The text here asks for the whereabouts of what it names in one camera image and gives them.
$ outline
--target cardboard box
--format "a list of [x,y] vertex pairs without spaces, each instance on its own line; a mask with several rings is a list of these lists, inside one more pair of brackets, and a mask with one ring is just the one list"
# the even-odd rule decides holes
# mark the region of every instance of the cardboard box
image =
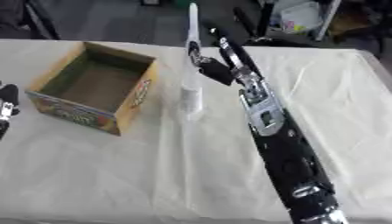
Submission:
[[25,92],[41,113],[120,136],[155,79],[152,57],[80,43]]

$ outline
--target white container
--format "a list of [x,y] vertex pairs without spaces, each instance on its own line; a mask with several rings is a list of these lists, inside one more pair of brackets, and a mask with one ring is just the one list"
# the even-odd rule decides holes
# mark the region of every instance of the white container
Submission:
[[282,10],[280,15],[281,26],[286,33],[308,32],[323,24],[320,6],[316,2],[301,3]]

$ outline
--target plastic bottle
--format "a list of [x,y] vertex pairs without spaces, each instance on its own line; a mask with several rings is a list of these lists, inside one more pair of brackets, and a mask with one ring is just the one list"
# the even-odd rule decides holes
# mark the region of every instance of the plastic bottle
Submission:
[[193,65],[188,55],[188,46],[191,41],[195,41],[200,46],[199,16],[196,3],[191,3],[189,7],[189,32],[185,44],[180,108],[186,119],[197,120],[203,111],[203,91],[199,69]]

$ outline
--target chair leg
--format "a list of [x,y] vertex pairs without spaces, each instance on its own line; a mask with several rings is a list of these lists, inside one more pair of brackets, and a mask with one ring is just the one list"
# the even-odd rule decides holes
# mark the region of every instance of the chair leg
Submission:
[[29,0],[27,3],[37,15],[42,25],[46,28],[49,35],[51,35],[52,39],[60,40],[60,35],[54,28],[54,24],[50,19],[49,14],[46,12],[45,8],[36,0]]
[[385,38],[381,34],[377,34],[375,39],[378,43],[378,53],[376,54],[376,57],[380,59],[385,52]]

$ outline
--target table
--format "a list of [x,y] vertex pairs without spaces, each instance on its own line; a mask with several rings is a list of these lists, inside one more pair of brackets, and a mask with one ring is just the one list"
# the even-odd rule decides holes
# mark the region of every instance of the table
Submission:
[[[21,88],[76,43],[0,40],[1,79]],[[122,137],[22,113],[0,143],[0,217],[104,223],[275,223],[288,215],[263,169],[238,87],[203,80],[205,114],[179,120],[184,51],[105,43],[157,57],[159,82]],[[392,79],[356,50],[249,47],[307,136],[352,223],[392,221]],[[214,48],[207,56],[219,58]],[[185,136],[184,131],[192,133]]]

